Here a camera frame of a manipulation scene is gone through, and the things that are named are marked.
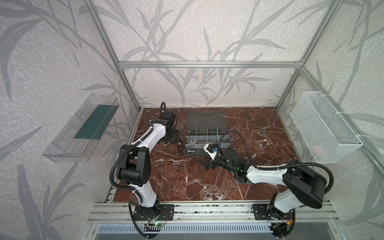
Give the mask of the grey plastic compartment organizer box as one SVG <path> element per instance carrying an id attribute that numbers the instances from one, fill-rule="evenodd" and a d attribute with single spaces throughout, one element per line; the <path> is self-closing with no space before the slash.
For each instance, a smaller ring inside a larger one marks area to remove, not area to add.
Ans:
<path id="1" fill-rule="evenodd" d="M 185 144 L 185 154 L 187 157 L 204 157 L 205 144 L 217 144 L 220 139 L 221 148 L 230 147 L 230 138 L 223 136 L 228 131 L 226 116 L 223 112 L 194 112 L 187 114 L 186 140 L 188 137 L 204 140 L 203 144 Z"/>

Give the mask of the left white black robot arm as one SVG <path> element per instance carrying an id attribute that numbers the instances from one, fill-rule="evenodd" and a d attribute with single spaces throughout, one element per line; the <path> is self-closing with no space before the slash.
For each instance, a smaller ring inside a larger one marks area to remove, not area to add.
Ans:
<path id="1" fill-rule="evenodd" d="M 158 195 L 150 183 L 150 153 L 159 143 L 177 140 L 175 120 L 174 113 L 162 110 L 157 119 L 150 121 L 149 129 L 138 140 L 120 148 L 119 157 L 111 168 L 111 185 L 133 191 L 138 199 L 136 211 L 142 210 L 155 216 L 160 212 Z"/>

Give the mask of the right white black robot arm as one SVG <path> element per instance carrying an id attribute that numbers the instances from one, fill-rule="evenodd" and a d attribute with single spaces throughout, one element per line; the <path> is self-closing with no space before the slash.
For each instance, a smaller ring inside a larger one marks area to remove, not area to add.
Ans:
<path id="1" fill-rule="evenodd" d="M 221 150 L 216 144 L 206 144 L 204 152 L 211 158 L 205 166 L 207 170 L 220 167 L 231 172 L 242 184 L 266 183 L 287 187 L 286 191 L 271 198 L 270 211 L 287 213 L 302 206 L 320 209 L 324 195 L 334 185 L 332 171 L 321 164 L 290 160 L 279 166 L 246 165 L 235 150 Z"/>

